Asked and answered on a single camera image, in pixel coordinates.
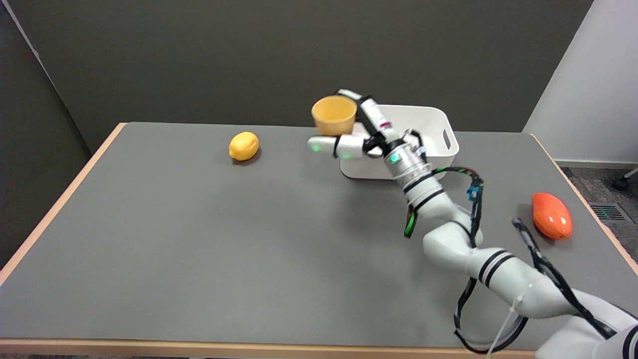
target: white plastic bin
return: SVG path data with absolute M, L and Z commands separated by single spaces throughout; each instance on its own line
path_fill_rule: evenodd
M 423 143 L 427 151 L 427 161 L 433 167 L 448 167 L 452 164 L 454 156 L 459 152 L 459 143 L 454 137 L 450 121 L 445 113 L 434 107 L 421 106 L 397 106 L 378 105 L 383 115 L 392 123 L 394 128 L 403 132 L 413 128 L 421 133 Z M 361 123 L 356 123 L 352 134 L 368 136 Z M 408 135 L 408 142 L 417 143 L 417 140 Z M 381 149 L 375 148 L 372 155 L 381 155 Z M 379 158 L 353 158 L 341 159 L 341 172 L 350 178 L 371 178 L 391 180 L 392 176 Z M 436 175 L 441 179 L 445 172 Z

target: wooden table edge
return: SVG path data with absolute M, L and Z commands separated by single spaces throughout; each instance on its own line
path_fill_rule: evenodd
M 41 355 L 195 356 L 203 358 L 306 358 L 306 359 L 474 359 L 482 358 L 461 348 L 376 346 L 310 346 L 156 340 L 0 339 L 2 353 Z M 530 359 L 533 351 L 504 350 L 503 359 Z
M 35 244 L 42 232 L 53 221 L 60 209 L 66 204 L 74 191 L 89 174 L 95 163 L 106 152 L 113 140 L 119 135 L 126 123 L 119 123 L 95 154 L 89 159 L 80 173 L 62 193 L 33 232 L 27 237 L 16 253 L 0 271 L 0 286 L 17 267 L 29 249 Z M 592 217 L 601 226 L 616 249 L 625 258 L 629 266 L 638 274 L 638 265 L 629 253 L 620 245 L 618 239 L 604 225 L 582 197 L 578 189 L 567 178 L 558 164 L 551 158 L 540 141 L 530 134 L 545 151 L 547 157 L 556 166 L 558 172 L 578 195 L 590 211 Z M 244 358 L 307 358 L 307 359 L 347 359 L 347 358 L 383 358 L 395 359 L 470 359 L 479 358 L 462 348 L 411 348 L 411 347 L 373 347 L 373 346 L 304 346 L 292 344 L 250 344 L 250 343 L 214 343 L 214 342 L 170 342 L 156 340 L 115 340 L 115 339 L 5 339 L 0 338 L 0 353 L 25 353 L 41 355 L 122 355 L 122 356 L 196 356 L 196 357 L 244 357 Z M 496 358 L 530 359 L 534 351 L 505 350 L 497 353 Z

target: chair wheel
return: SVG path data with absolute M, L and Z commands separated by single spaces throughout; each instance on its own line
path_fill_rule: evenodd
M 617 179 L 612 186 L 619 191 L 624 191 L 629 186 L 629 179 L 621 177 L 620 179 Z

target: bin handle hole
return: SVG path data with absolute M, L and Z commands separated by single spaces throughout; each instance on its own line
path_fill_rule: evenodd
M 445 129 L 443 129 L 443 141 L 445 141 L 445 146 L 447 147 L 447 149 L 450 149 L 450 147 L 452 147 L 450 137 L 447 136 L 447 131 Z

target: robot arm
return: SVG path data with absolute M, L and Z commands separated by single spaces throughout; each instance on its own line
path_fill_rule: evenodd
M 477 219 L 474 208 L 470 215 L 464 208 L 452 202 L 434 177 L 434 171 L 427 163 L 424 148 L 421 147 L 417 154 L 416 149 L 411 148 L 393 129 L 392 124 L 385 119 L 370 96 L 361 96 L 345 89 L 336 91 L 336 94 L 357 102 L 360 110 L 358 120 L 362 122 L 370 138 L 357 135 L 317 136 L 310 138 L 309 147 L 313 151 L 332 153 L 335 158 L 363 157 L 371 149 L 380 147 L 386 167 L 408 200 L 409 213 L 426 220 L 436 219 L 444 222 L 423 238 L 423 248 L 428 260 L 450 271 L 469 276 L 473 279 L 470 283 L 475 283 L 476 280 L 483 283 L 503 301 L 512 304 L 522 317 L 542 319 L 562 315 L 574 316 L 539 349 L 537 358 L 591 358 L 592 353 L 604 355 L 595 358 L 634 357 L 626 353 L 638 358 L 638 353 L 635 353 L 638 351 L 636 317 L 600 298 L 572 291 L 558 271 L 551 270 L 553 266 L 540 252 L 534 253 L 531 247 L 535 246 L 533 239 L 527 239 L 522 231 L 521 235 L 532 252 L 535 268 L 503 248 L 478 248 L 483 240 L 478 226 L 480 214 Z M 455 313 L 455 323 L 460 322 L 457 316 L 460 316 L 460 307 Z M 460 328 L 457 325 L 457 335 L 463 340 L 459 332 Z M 564 348 L 568 342 L 579 346 L 587 355 L 581 356 L 574 350 L 567 352 Z

